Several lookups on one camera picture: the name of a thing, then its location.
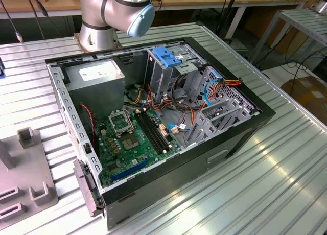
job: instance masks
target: metal frame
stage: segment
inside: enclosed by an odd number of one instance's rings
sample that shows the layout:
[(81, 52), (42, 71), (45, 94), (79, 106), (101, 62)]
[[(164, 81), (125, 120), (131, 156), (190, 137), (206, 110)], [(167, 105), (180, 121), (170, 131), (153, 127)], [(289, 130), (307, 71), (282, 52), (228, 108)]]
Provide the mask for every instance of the metal frame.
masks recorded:
[(267, 30), (256, 45), (254, 54), (251, 58), (251, 63), (255, 62), (262, 47), (280, 20), (284, 20), (286, 24), (276, 37), (272, 47), (274, 47), (282, 39), (290, 26), (295, 27), (299, 31), (307, 34), (309, 37), (321, 43), (323, 46), (327, 46), (327, 16), (318, 14), (311, 9), (277, 11)]

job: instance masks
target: sticker label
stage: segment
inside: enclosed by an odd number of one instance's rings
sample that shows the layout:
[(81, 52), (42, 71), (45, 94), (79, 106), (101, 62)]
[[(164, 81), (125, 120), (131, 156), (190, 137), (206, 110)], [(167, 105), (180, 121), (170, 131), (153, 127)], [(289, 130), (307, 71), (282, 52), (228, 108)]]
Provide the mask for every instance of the sticker label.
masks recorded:
[(311, 93), (317, 98), (323, 98), (324, 97), (323, 94), (320, 93), (319, 91), (311, 91)]
[(110, 79), (121, 77), (120, 71), (114, 66), (112, 61), (93, 67), (82, 68), (79, 73), (84, 82), (104, 77), (109, 77)]
[(309, 81), (306, 81), (306, 80), (303, 80), (303, 81), (300, 81), (301, 84), (303, 84), (305, 87), (312, 87), (312, 84), (309, 82)]
[(180, 124), (180, 125), (179, 125), (179, 128), (181, 128), (181, 129), (185, 129), (185, 127), (186, 127), (185, 124)]

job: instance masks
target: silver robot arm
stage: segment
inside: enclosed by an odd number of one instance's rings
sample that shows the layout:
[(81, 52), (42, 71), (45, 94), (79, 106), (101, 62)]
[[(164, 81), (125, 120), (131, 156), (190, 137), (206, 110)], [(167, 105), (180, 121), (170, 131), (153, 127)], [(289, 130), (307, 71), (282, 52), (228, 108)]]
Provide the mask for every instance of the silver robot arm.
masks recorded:
[(150, 0), (81, 0), (80, 43), (88, 51), (118, 46), (116, 30), (143, 36), (154, 19)]

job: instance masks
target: red cable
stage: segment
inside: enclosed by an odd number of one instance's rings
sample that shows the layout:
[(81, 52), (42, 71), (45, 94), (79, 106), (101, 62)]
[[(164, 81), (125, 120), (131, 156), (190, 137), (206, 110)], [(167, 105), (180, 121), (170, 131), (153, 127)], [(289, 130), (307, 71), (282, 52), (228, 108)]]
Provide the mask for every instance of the red cable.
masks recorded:
[(92, 113), (90, 112), (90, 110), (84, 105), (81, 104), (82, 107), (84, 107), (84, 109), (87, 111), (90, 119), (91, 119), (91, 124), (92, 124), (92, 135), (93, 135), (93, 145), (95, 144), (95, 138), (96, 138), (96, 134), (95, 134), (95, 129), (94, 129), (94, 122), (93, 122), (93, 117), (92, 117)]

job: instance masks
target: aluminum slotted table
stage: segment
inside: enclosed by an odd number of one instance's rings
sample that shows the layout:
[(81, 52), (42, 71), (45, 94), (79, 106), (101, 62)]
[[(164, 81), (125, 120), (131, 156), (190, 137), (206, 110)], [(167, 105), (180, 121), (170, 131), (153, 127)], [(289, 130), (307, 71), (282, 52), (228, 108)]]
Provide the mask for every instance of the aluminum slotted table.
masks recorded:
[[(120, 224), (112, 234), (323, 234), (327, 229), (326, 126), (204, 26), (151, 28), (122, 45), (192, 36), (263, 101), (273, 119), (233, 157)], [(91, 218), (44, 59), (81, 53), (75, 38), (0, 46), (0, 138), (39, 129), (59, 202), (0, 234), (107, 234)]]
[(290, 26), (293, 26), (299, 31), (307, 34), (309, 37), (321, 43), (323, 46), (327, 46), (327, 16), (318, 14), (312, 9), (281, 10), (277, 11), (267, 30), (256, 45), (253, 57), (251, 58), (252, 64), (256, 61), (256, 58), (259, 55), (263, 45), (266, 43), (269, 35), (281, 19), (284, 20), (286, 24), (276, 37), (274, 43), (271, 45), (272, 47), (274, 47), (282, 39), (283, 35)]

